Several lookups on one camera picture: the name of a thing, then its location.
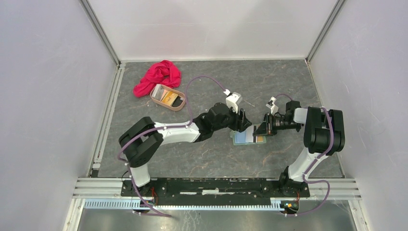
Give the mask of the silver striped card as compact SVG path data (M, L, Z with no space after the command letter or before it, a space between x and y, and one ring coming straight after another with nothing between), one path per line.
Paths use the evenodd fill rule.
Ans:
M257 136L253 135L256 129L257 129L257 126L252 125L245 130L245 142L246 143L256 143L257 142Z

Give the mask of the green card holder wallet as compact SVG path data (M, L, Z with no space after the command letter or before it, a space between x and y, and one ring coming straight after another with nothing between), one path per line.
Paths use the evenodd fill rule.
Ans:
M235 146L237 146L237 145L263 144L263 143L246 143L245 142L245 131L244 132L231 131L229 136L232 138L233 145L235 145Z

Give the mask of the pink oval card tray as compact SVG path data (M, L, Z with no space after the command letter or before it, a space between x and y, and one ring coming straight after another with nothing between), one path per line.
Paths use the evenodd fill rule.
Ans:
M181 92L181 91L178 91L178 90L175 90L175 89L172 89L172 88L170 88L170 87L168 87L168 86L165 86L165 85L162 85L162 87L163 87L163 91L162 91L162 93L164 94L166 91L173 91L173 92L175 92L175 93L177 93L179 96L177 97L177 99L176 99L176 101L173 103L173 105L172 106L168 106L168 105L165 105L165 104L163 104L162 102L161 102L161 98L158 98L158 99L156 99L156 98L153 98L152 96L151 96L151 92L153 91L151 91L150 92L150 98L153 100L153 102L154 103L156 103L156 104L158 104L158 105L160 105L160 106L162 106L162 107L165 107L165 108L167 108L167 109L169 109L169 110L171 110L171 111L180 111L182 108L183 108L183 106L185 105L185 98L186 98L186 96L185 96L185 94L183 93L183 92Z

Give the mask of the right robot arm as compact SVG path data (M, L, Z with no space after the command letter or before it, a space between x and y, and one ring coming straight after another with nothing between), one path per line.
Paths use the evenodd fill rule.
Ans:
M341 110L301 107L299 101L286 103L285 113L278 112L275 98L268 102L266 113L253 136L274 136L280 130L304 129L304 148L297 159L280 174L278 191L283 196L305 191L310 173L326 158L340 152L345 145L344 114Z

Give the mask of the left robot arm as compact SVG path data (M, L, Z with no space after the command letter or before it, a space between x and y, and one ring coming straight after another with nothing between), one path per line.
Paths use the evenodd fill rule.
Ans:
M251 125L244 109L234 112L224 103L216 103L207 112L183 123L165 124L154 122L149 116L143 117L118 139L132 189L139 196L146 196L151 191L147 163L159 147L179 142L202 142L224 128L244 132Z

